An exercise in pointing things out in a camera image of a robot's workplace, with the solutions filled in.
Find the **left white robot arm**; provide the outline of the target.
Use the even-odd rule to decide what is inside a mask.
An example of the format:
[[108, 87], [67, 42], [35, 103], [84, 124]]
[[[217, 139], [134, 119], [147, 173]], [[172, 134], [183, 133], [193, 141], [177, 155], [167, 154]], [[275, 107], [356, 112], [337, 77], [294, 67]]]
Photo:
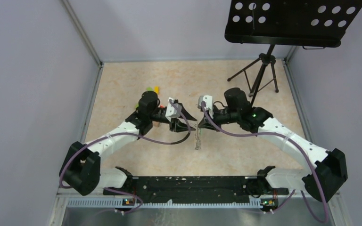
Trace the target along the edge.
[[[59, 186], [74, 189], [79, 194], [90, 194], [99, 184], [100, 169], [103, 160], [114, 154], [123, 146], [139, 139], [149, 140], [162, 145], [176, 145], [184, 142], [194, 130], [189, 124], [196, 121], [183, 104], [177, 99], [169, 98], [166, 107], [160, 106], [158, 94], [145, 91], [141, 94], [138, 106], [114, 130], [100, 138], [83, 144], [72, 143], [59, 172]], [[184, 138], [174, 142], [160, 142], [146, 137], [155, 122], [166, 123], [171, 132], [184, 132]]]

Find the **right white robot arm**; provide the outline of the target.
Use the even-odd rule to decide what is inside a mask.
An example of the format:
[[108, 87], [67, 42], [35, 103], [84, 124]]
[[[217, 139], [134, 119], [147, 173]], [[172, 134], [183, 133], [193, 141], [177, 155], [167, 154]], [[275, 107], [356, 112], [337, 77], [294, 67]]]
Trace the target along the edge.
[[257, 181], [261, 193], [270, 194], [276, 188], [296, 189], [320, 202], [329, 202], [347, 181], [344, 152], [328, 150], [299, 136], [269, 111], [252, 106], [239, 88], [225, 91], [224, 97], [227, 105], [222, 109], [215, 106], [212, 96], [199, 97], [198, 108], [204, 113], [199, 128], [224, 132], [222, 125], [236, 123], [247, 132], [245, 137], [265, 139], [302, 166], [299, 170], [269, 166], [259, 171], [258, 176], [263, 177]]

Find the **natural wooden cube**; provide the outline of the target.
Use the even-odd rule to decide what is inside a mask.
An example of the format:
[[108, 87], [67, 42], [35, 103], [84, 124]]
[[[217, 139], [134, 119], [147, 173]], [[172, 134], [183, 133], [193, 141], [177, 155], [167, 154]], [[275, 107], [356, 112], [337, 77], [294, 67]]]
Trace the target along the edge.
[[157, 121], [152, 122], [152, 124], [154, 127], [160, 127], [160, 125], [161, 125], [161, 123], [157, 122]]

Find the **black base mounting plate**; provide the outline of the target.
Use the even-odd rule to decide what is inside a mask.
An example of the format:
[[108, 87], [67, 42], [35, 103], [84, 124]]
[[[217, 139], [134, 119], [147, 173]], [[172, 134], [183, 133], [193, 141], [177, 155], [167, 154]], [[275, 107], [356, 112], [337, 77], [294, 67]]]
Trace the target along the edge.
[[263, 178], [249, 176], [131, 177], [119, 189], [144, 203], [248, 203], [263, 195], [288, 195], [286, 188], [271, 188]]

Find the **black music stand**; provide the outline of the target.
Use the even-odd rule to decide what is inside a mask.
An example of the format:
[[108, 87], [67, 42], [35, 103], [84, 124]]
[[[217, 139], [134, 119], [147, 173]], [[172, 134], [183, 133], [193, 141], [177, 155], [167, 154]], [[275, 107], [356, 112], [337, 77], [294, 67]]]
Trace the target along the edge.
[[233, 0], [224, 37], [240, 44], [337, 48], [362, 0]]

